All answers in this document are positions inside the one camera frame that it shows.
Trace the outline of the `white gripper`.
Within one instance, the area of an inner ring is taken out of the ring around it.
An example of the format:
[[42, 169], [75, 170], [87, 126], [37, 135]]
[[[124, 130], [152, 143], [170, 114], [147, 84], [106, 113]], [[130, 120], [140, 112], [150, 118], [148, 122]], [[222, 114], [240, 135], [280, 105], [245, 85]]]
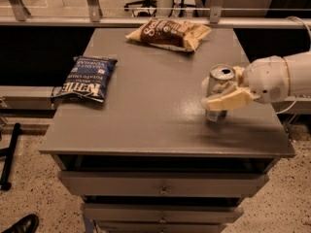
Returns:
[[284, 101], [289, 95], [289, 71], [285, 60], [279, 56], [257, 59], [246, 69], [233, 67], [235, 80], [224, 92], [201, 99], [201, 106], [208, 111], [241, 109], [253, 100], [267, 104]]

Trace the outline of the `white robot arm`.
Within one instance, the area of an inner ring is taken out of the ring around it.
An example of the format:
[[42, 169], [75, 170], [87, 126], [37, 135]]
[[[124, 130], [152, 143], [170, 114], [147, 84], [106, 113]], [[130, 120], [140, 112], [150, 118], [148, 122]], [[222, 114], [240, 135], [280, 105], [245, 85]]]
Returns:
[[257, 59], [247, 67], [233, 67], [233, 77], [212, 86], [212, 94], [201, 100], [208, 111], [228, 111], [282, 102], [289, 96], [311, 94], [311, 52], [285, 57]]

